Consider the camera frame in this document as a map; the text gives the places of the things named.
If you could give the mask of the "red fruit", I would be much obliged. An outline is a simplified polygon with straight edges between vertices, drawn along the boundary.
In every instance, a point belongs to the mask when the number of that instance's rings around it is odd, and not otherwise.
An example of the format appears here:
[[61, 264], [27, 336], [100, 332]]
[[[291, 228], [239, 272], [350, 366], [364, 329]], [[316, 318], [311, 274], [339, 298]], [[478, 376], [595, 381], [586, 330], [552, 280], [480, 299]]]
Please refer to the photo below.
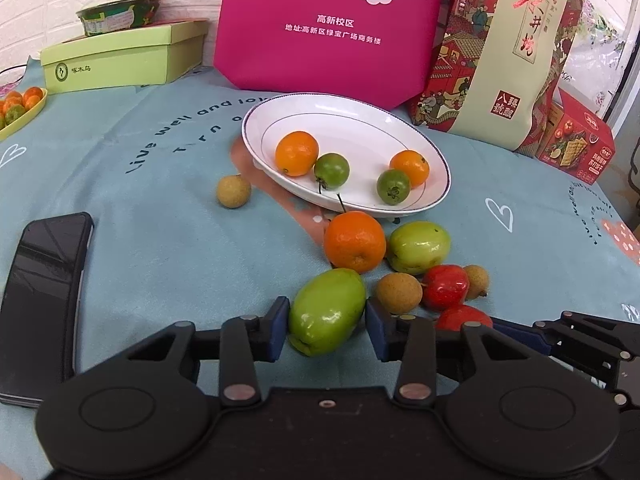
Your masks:
[[442, 312], [462, 304], [469, 291], [470, 281], [462, 266], [440, 264], [428, 269], [422, 278], [422, 306]]
[[467, 322], [474, 322], [488, 327], [494, 325], [491, 317], [485, 312], [467, 306], [466, 304], [457, 304], [442, 311], [436, 321], [436, 328], [438, 330], [458, 332]]

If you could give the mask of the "brown longan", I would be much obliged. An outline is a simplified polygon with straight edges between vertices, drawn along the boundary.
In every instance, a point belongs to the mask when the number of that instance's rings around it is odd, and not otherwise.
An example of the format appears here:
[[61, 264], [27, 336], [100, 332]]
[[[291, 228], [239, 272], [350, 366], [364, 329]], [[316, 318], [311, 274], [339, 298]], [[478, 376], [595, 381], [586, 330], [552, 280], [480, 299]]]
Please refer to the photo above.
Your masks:
[[390, 314], [406, 314], [420, 304], [423, 287], [410, 274], [390, 273], [378, 281], [374, 296]]
[[469, 280], [469, 288], [466, 293], [466, 300], [474, 300], [478, 297], [488, 295], [490, 277], [486, 269], [477, 264], [469, 264], [464, 267], [465, 274]]

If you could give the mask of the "orange plate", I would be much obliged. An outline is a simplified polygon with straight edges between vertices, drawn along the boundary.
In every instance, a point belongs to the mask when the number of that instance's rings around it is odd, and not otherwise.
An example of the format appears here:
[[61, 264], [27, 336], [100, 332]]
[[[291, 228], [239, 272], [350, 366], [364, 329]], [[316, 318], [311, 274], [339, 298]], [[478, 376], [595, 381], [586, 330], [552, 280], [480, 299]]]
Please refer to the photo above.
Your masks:
[[386, 237], [375, 218], [361, 211], [343, 212], [326, 227], [323, 250], [332, 266], [363, 274], [383, 261]]

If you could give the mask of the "small green fruit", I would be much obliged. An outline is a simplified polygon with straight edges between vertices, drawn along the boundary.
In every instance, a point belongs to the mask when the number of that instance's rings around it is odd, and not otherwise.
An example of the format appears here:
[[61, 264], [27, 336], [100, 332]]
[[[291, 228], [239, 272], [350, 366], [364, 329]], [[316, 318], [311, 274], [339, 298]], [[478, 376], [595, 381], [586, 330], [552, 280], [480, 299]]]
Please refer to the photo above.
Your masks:
[[314, 178], [319, 192], [337, 190], [346, 183], [349, 174], [349, 163], [341, 154], [326, 153], [314, 164]]
[[378, 176], [376, 192], [387, 205], [398, 205], [410, 194], [409, 177], [401, 170], [389, 169]]

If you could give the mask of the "orange front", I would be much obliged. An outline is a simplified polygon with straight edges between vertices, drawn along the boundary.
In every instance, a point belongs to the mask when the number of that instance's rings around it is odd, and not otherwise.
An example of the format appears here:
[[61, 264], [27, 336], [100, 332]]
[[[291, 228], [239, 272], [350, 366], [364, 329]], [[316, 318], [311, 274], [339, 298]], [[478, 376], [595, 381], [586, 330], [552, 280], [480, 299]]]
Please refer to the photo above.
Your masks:
[[411, 150], [397, 153], [390, 160], [390, 169], [396, 169], [406, 174], [412, 188], [424, 184], [431, 172], [430, 164], [426, 158], [419, 152]]

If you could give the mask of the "orange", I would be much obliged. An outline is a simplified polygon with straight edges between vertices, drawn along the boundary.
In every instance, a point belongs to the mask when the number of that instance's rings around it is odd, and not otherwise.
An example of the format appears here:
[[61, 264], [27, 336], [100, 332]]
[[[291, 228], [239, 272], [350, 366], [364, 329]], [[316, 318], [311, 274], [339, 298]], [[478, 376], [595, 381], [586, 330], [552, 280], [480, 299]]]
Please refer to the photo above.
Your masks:
[[419, 152], [411, 150], [397, 153], [390, 160], [390, 169], [396, 169], [406, 174], [412, 188], [424, 184], [431, 172], [430, 164], [426, 158]]
[[318, 156], [317, 140], [306, 131], [293, 131], [278, 143], [274, 161], [281, 174], [297, 178], [308, 174]]

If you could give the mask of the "longan near plate edge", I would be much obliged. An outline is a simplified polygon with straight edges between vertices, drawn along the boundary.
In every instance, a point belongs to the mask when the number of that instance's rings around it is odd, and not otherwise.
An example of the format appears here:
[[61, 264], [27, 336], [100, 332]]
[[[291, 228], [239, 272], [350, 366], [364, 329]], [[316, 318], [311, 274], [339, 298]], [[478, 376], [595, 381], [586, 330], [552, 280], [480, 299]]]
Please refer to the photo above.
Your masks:
[[252, 194], [252, 186], [240, 174], [222, 177], [216, 187], [216, 199], [221, 206], [229, 209], [243, 207]]

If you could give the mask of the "red cracker box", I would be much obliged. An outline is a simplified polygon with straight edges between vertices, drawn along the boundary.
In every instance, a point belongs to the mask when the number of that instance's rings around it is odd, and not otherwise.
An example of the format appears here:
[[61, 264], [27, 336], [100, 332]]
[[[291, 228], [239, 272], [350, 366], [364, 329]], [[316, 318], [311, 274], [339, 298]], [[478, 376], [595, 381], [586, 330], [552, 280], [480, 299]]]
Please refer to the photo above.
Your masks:
[[611, 128], [563, 89], [553, 102], [536, 159], [593, 184], [615, 154]]

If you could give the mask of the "black smartphone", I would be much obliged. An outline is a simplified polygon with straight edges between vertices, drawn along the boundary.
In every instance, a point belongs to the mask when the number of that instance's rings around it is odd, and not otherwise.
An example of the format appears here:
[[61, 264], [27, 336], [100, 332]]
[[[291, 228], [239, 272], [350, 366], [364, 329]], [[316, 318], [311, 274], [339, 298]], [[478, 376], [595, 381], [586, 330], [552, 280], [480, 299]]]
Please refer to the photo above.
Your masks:
[[82, 279], [94, 224], [85, 211], [29, 222], [1, 303], [1, 402], [35, 408], [75, 373]]

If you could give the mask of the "white oval plate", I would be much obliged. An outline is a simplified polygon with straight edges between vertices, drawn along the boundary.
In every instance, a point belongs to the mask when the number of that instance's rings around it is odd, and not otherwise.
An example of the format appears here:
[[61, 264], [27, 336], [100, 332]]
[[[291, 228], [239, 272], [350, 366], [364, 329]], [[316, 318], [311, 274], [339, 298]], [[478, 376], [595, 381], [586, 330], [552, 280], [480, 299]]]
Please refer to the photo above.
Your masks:
[[[346, 158], [350, 175], [343, 186], [321, 191], [312, 174], [291, 178], [279, 171], [277, 145], [294, 131], [311, 134], [321, 154], [337, 153]], [[273, 96], [247, 112], [241, 136], [255, 166], [280, 188], [332, 211], [361, 210], [375, 218], [407, 217], [434, 208], [451, 188], [448, 162], [425, 134], [382, 108], [340, 96]], [[405, 150], [424, 156], [430, 175], [402, 203], [387, 205], [376, 192], [376, 180], [392, 157]]]

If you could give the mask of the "white floral plastic bag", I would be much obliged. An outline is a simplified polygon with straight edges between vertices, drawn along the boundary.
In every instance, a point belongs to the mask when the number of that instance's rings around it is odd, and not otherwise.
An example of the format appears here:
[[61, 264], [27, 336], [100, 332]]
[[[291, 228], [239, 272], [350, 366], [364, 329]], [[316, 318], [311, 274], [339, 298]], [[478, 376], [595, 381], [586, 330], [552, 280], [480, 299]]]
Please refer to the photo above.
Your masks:
[[585, 0], [559, 88], [600, 118], [622, 80], [634, 0]]

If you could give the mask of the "light green cardboard box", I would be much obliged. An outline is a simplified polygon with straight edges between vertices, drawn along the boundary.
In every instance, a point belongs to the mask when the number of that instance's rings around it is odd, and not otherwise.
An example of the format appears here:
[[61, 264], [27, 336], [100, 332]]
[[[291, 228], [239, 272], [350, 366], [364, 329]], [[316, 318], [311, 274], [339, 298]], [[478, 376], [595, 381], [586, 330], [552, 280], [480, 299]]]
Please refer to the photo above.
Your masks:
[[173, 22], [76, 38], [41, 51], [51, 93], [157, 86], [202, 62], [206, 21]]

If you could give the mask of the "red green gift bag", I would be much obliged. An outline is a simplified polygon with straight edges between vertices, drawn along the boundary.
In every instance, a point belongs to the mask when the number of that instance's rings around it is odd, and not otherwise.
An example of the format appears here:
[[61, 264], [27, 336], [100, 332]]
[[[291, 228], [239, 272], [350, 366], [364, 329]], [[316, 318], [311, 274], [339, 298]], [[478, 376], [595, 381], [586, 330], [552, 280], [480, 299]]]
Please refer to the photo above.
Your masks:
[[414, 124], [533, 157], [585, 0], [449, 0]]

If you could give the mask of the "magenta fabric bag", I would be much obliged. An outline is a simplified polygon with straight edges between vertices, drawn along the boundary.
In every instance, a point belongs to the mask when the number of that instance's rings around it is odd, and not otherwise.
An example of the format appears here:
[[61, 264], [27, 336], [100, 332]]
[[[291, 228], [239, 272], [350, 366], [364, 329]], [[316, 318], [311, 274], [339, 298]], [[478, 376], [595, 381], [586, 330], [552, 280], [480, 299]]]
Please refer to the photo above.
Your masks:
[[240, 89], [392, 110], [424, 87], [440, 0], [222, 0], [214, 65]]

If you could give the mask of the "yellow-green small fruit tray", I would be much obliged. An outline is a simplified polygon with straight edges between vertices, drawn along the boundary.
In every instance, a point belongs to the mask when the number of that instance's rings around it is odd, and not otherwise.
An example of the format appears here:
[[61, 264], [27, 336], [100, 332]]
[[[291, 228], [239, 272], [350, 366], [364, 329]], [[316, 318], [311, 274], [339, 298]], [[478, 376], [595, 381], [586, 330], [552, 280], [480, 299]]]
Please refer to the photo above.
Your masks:
[[46, 105], [48, 90], [30, 87], [24, 92], [12, 90], [1, 97], [0, 140], [6, 140], [28, 125]]

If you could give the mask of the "green instant noodle bowl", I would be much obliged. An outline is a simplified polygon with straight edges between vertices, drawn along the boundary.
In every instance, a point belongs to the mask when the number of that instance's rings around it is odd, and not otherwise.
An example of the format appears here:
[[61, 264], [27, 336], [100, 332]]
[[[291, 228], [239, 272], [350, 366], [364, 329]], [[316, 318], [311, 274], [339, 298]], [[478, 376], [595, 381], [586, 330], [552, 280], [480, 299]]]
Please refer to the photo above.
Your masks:
[[87, 37], [140, 28], [152, 23], [160, 0], [117, 0], [79, 10]]

